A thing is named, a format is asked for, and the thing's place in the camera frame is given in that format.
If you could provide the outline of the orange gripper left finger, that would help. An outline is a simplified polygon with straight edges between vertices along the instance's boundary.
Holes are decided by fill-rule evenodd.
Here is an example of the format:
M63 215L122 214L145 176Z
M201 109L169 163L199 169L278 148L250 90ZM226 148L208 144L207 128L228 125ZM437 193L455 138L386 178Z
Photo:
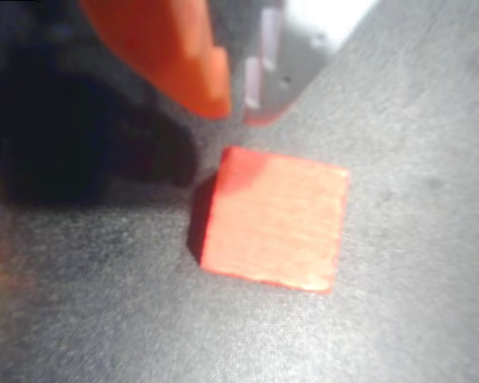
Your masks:
M79 5L104 44L164 95L204 118L230 114L228 53L214 42L206 1Z

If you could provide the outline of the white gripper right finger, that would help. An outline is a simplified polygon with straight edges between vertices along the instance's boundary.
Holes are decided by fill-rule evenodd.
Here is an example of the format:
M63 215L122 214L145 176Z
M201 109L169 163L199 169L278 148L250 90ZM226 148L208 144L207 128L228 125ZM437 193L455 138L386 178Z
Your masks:
M334 60L375 1L215 1L219 40L232 53L243 121L278 120Z

